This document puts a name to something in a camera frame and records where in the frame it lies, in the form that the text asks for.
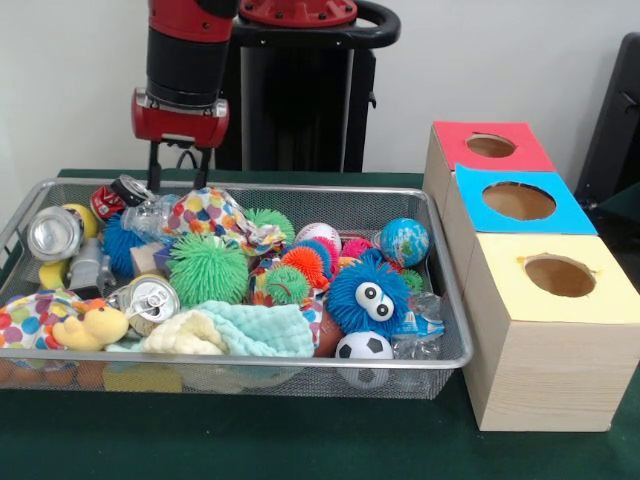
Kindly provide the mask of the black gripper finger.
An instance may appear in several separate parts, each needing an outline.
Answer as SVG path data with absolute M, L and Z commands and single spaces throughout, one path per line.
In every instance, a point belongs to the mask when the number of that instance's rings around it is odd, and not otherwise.
M 199 148 L 198 151 L 201 153 L 201 160 L 194 180 L 194 188 L 196 190 L 206 186 L 210 165 L 210 149 Z
M 147 189 L 156 193 L 160 188 L 162 167 L 159 163 L 159 143 L 150 142 L 149 162 L 147 170 Z

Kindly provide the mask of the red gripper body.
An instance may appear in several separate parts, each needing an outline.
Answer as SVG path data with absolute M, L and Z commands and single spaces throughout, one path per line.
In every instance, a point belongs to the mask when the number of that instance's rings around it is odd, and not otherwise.
M 218 148 L 226 135 L 229 120 L 230 108 L 225 99 L 218 99 L 205 109 L 184 110 L 160 104 L 141 87 L 132 95 L 132 130 L 138 139 Z

